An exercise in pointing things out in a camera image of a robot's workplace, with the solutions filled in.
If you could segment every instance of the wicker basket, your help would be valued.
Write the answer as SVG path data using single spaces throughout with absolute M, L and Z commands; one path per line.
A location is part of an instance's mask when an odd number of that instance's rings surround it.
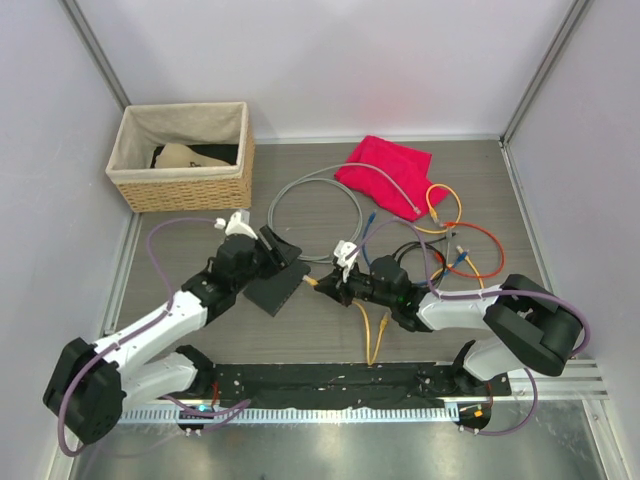
M 236 165 L 149 168 L 167 143 L 238 144 Z M 134 212 L 251 206 L 255 144 L 244 102 L 127 107 L 107 175 Z

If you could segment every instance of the white wall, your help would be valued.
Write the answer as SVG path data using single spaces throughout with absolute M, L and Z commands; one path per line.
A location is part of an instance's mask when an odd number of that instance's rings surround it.
M 129 211 L 104 175 L 120 112 L 57 2 L 0 4 L 0 465 L 41 479 L 60 350 L 96 335 Z
M 570 0 L 79 0 L 133 103 L 259 138 L 501 134 Z
M 638 2 L 593 2 L 513 142 L 552 282 L 591 320 L 588 353 L 633 454 L 640 445 L 638 18 Z

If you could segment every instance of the floor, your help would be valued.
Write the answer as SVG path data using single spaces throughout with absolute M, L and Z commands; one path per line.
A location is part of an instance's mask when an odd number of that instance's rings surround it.
M 530 403 L 493 408 L 491 429 L 499 430 L 516 424 Z M 459 433 L 450 422 L 233 425 L 175 438 L 178 432 L 175 424 L 118 426 L 79 457 L 70 478 L 606 478 L 580 401 L 542 402 L 534 421 L 506 437 Z
M 499 283 L 509 273 L 516 272 L 540 282 L 498 142 L 421 142 L 406 145 L 433 154 L 429 177 L 433 182 L 446 183 L 458 192 L 464 206 L 463 221 L 482 225 L 503 243 L 506 267 L 487 285 Z M 343 163 L 354 147 L 355 144 L 351 143 L 258 146 L 251 224 L 259 228 L 266 223 L 269 204 L 285 184 L 323 166 Z M 356 195 L 366 219 L 376 206 L 364 195 Z M 147 233 L 169 218 L 228 217 L 230 213 L 143 215 L 118 328 L 129 325 L 166 301 L 164 289 L 145 251 Z M 443 219 L 454 220 L 454 200 L 451 197 L 445 199 L 438 206 L 438 213 Z M 390 216 L 388 212 L 379 211 L 376 222 Z M 356 220 L 356 210 L 349 199 L 334 187 L 321 183 L 293 189 L 275 214 L 276 231 L 290 243 L 302 247 L 305 253 L 316 255 L 330 253 L 338 240 L 347 239 Z M 421 219 L 419 225 L 433 226 L 430 218 Z M 222 233 L 209 225 L 180 224 L 157 235 L 153 247 L 173 285 L 180 286 L 204 268 L 207 258 L 215 253 L 222 239 Z M 375 258 L 391 253 L 400 244 L 413 239 L 406 227 L 391 225 L 371 241 L 369 254 Z M 497 249 L 481 233 L 460 228 L 452 244 L 452 252 L 456 244 L 470 250 L 481 272 L 497 267 Z M 422 279 L 420 253 L 412 252 L 407 259 L 409 261 L 405 261 L 403 266 L 413 279 Z M 312 275 L 320 277 L 329 269 L 327 265 L 313 265 Z M 442 287 L 446 290 L 474 289 L 477 282 L 449 275 Z M 374 322 L 375 334 L 384 310 L 373 305 L 367 305 L 367 309 Z M 409 333 L 392 323 L 385 332 L 379 361 L 452 360 L 464 342 L 485 335 L 479 331 L 453 329 L 430 334 Z M 180 344 L 194 345 L 217 363 L 364 361 L 360 312 L 355 307 L 346 309 L 334 303 L 306 284 L 298 288 L 275 318 L 240 295 L 234 308 L 206 329 L 184 337 Z

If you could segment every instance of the item in basket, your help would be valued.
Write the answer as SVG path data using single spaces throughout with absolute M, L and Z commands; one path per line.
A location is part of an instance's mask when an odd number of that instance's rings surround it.
M 237 145 L 168 143 L 154 151 L 151 168 L 228 167 L 235 165 Z

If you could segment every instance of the red towel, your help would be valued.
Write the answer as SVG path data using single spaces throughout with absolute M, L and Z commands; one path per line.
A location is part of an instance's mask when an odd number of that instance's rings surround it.
M 371 168 L 342 167 L 335 177 L 343 185 L 369 195 L 380 207 L 411 222 L 429 213 L 425 194 L 432 185 L 427 178 L 430 153 L 368 135 L 347 159 L 347 163 L 351 162 L 366 163 L 384 170 L 402 187 L 420 213 L 413 210 L 387 178 Z M 434 188 L 429 195 L 431 205 L 440 203 L 448 193 L 442 188 Z

